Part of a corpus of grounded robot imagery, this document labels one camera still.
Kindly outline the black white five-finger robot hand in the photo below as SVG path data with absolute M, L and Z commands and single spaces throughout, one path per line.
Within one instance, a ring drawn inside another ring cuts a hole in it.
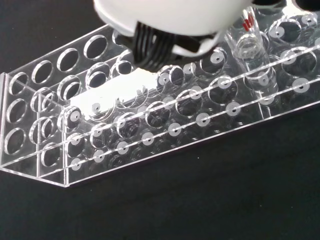
M 251 0 L 95 0 L 134 64 L 149 72 L 184 65 L 213 51 Z

